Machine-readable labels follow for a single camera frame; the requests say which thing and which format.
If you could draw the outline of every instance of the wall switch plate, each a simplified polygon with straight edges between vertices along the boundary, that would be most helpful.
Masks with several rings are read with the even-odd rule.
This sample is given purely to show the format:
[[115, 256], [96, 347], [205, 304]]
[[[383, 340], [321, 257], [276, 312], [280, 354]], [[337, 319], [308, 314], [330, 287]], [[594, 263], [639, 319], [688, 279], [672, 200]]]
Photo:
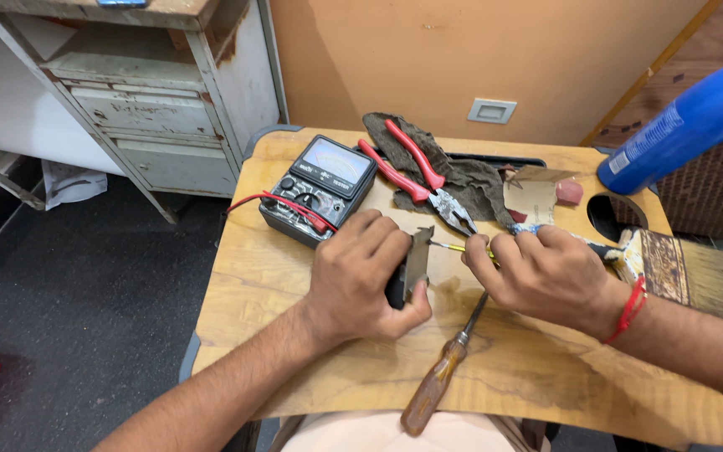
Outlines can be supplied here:
[[509, 100], [479, 99], [473, 101], [473, 107], [467, 114], [469, 121], [491, 122], [493, 124], [506, 124], [515, 111], [517, 102]]

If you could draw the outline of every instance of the white metal drawer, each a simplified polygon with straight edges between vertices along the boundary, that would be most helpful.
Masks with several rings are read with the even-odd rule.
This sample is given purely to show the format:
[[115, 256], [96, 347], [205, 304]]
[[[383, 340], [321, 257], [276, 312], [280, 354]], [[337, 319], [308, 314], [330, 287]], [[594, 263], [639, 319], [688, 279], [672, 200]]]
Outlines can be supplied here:
[[231, 196], [236, 190], [236, 177], [218, 145], [134, 139], [116, 139], [115, 144], [152, 190], [215, 196]]
[[99, 126], [215, 135], [199, 94], [175, 91], [177, 95], [72, 87], [72, 96]]

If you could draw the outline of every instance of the hand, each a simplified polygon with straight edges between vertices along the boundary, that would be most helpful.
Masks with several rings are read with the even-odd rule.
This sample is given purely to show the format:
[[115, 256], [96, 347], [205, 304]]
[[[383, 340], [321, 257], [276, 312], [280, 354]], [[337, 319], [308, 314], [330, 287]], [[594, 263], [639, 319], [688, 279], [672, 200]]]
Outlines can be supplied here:
[[311, 288], [302, 300], [313, 327], [331, 347], [347, 339], [396, 339], [431, 318], [426, 282], [411, 303], [392, 309], [384, 295], [411, 246], [409, 235], [380, 211], [358, 212], [316, 247]]
[[604, 340], [615, 330], [631, 288], [611, 277], [588, 246], [568, 232], [543, 226], [537, 236], [499, 234], [487, 256], [487, 236], [467, 239], [462, 262], [500, 305]]

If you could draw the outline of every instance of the brown cloth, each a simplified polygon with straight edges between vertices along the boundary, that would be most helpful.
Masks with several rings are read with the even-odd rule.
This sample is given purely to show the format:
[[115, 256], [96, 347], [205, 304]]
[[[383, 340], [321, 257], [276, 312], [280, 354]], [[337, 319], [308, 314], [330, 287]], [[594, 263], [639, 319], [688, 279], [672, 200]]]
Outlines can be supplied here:
[[[415, 159], [412, 159], [409, 151], [401, 146], [384, 126], [387, 119], [391, 119], [426, 154], [428, 162], [438, 175], [445, 176], [443, 190], [456, 198], [473, 220], [496, 220], [504, 228], [515, 224], [504, 207], [504, 184], [495, 168], [473, 159], [452, 160], [434, 141], [431, 133], [407, 122], [400, 115], [367, 113], [361, 117], [361, 121], [375, 140], [376, 146], [390, 159], [395, 169], [405, 171], [407, 178], [428, 187]], [[397, 190], [393, 198], [398, 208], [435, 213], [429, 203], [415, 205], [404, 190]]]

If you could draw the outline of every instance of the rusty cabinet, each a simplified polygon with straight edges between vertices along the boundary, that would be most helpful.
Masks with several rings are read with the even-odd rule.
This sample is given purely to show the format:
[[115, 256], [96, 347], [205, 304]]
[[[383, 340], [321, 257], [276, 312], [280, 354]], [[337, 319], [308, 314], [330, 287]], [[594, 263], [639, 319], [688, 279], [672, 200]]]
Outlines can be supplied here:
[[194, 5], [193, 22], [89, 10], [48, 58], [0, 10], [0, 37], [170, 222], [155, 192], [232, 197], [252, 134], [287, 119], [267, 0]]

